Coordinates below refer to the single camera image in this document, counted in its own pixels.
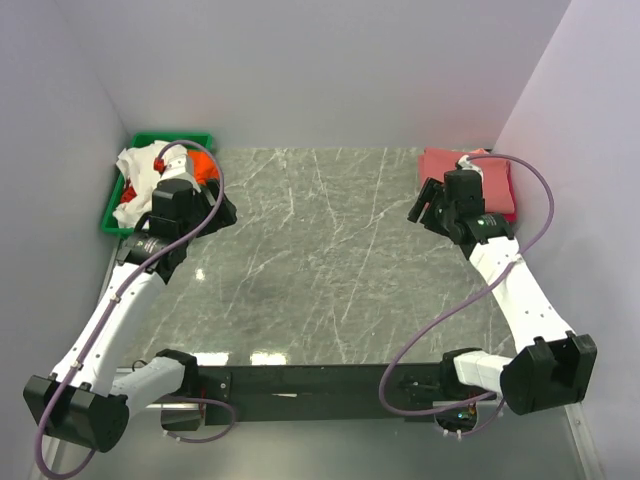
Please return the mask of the white printed t-shirt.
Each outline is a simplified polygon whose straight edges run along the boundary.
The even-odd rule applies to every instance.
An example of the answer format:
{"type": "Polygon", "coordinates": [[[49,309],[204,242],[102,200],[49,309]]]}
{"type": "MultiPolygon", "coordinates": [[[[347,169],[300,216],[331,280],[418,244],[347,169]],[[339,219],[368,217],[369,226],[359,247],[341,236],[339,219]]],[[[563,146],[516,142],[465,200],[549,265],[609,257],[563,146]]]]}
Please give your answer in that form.
{"type": "Polygon", "coordinates": [[[151,209],[152,192],[161,178],[161,174],[154,169],[154,161],[167,144],[167,141],[156,140],[144,147],[124,149],[118,155],[117,168],[119,159],[133,161],[133,186],[137,192],[137,196],[130,202],[123,204],[118,202],[116,206],[112,216],[119,228],[134,228],[140,217],[151,209]]]}

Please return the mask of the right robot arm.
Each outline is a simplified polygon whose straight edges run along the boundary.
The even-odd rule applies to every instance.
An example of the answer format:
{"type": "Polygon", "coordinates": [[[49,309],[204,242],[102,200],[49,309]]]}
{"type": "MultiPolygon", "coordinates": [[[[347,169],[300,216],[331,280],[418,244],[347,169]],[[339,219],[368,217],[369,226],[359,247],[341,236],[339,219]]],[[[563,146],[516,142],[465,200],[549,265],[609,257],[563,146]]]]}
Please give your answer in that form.
{"type": "Polygon", "coordinates": [[[409,221],[449,238],[491,286],[511,331],[514,358],[479,349],[444,354],[439,387],[460,399],[473,387],[502,396],[518,415],[581,402],[597,356],[595,341],[561,318],[519,252],[503,215],[488,213],[482,179],[453,170],[427,179],[409,221]]]}

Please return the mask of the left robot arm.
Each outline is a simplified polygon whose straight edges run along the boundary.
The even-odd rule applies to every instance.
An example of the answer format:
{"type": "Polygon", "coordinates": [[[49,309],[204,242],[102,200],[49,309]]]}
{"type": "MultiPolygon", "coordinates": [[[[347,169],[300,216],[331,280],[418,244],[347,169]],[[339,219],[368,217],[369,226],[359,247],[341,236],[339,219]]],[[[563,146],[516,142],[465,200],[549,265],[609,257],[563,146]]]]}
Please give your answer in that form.
{"type": "Polygon", "coordinates": [[[46,377],[32,376],[25,402],[48,435],[102,453],[122,437],[131,418],[171,395],[179,402],[202,391],[197,359],[165,349],[123,378],[116,370],[146,310],[185,260],[191,241],[236,223],[236,208],[218,179],[194,187],[161,181],[152,209],[120,246],[111,281],[70,351],[46,377]]]}

